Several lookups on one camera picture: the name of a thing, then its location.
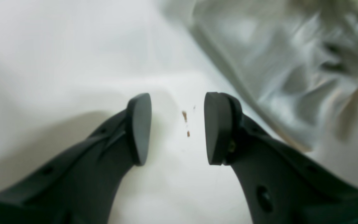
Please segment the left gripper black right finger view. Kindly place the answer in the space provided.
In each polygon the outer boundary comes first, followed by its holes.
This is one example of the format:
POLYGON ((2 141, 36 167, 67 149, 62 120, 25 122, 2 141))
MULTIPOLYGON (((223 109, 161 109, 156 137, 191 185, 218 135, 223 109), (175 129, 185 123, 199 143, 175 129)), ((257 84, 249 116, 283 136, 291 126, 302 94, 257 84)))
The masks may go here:
POLYGON ((207 158, 230 166, 254 224, 358 224, 358 189, 271 137, 237 98, 204 98, 207 158))

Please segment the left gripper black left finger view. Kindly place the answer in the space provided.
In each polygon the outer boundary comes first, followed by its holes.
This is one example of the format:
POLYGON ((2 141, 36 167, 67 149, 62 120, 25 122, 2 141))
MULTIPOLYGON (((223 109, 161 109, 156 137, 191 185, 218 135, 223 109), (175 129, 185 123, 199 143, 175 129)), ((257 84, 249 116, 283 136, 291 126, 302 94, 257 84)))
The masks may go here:
POLYGON ((106 224, 120 183, 148 156, 152 103, 130 99, 86 139, 0 191, 0 224, 106 224))

